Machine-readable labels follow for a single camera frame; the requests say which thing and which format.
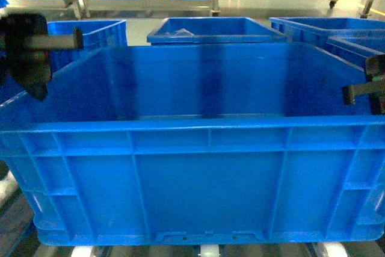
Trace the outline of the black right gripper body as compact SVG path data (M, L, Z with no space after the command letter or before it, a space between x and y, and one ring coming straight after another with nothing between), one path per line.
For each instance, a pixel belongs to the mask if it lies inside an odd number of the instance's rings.
M365 61L366 82L370 84L369 101L372 114L384 114L384 54Z

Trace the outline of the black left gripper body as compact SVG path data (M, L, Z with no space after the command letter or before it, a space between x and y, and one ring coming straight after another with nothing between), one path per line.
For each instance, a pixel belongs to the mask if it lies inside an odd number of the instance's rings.
M47 83L52 79L48 51L27 48L30 37L46 36L48 25L41 14L14 13L1 19L1 36L5 48L1 52L1 86L12 78L33 98L43 101L48 95Z

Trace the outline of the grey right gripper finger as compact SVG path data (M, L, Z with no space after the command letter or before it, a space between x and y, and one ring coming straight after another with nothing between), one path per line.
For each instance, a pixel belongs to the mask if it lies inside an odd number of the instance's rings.
M377 93L384 93L384 81L367 82L342 88L343 102L345 105L355 104L356 96Z

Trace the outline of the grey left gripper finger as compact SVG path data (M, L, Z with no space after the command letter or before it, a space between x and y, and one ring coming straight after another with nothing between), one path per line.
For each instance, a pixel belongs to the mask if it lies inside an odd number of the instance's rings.
M34 35L28 37L29 50L80 50L83 48L83 34L79 28L74 28L72 35Z

